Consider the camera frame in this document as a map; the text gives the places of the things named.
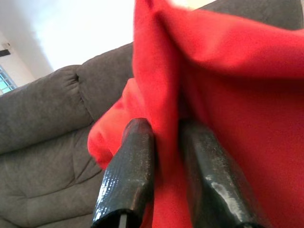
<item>gray sofa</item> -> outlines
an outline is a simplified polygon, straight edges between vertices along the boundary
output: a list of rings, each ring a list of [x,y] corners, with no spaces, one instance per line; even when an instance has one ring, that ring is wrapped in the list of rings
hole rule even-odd
[[[252,2],[204,8],[303,27],[300,0]],[[133,76],[132,51],[132,44],[120,47],[0,97],[0,228],[90,227],[103,172],[87,136]]]

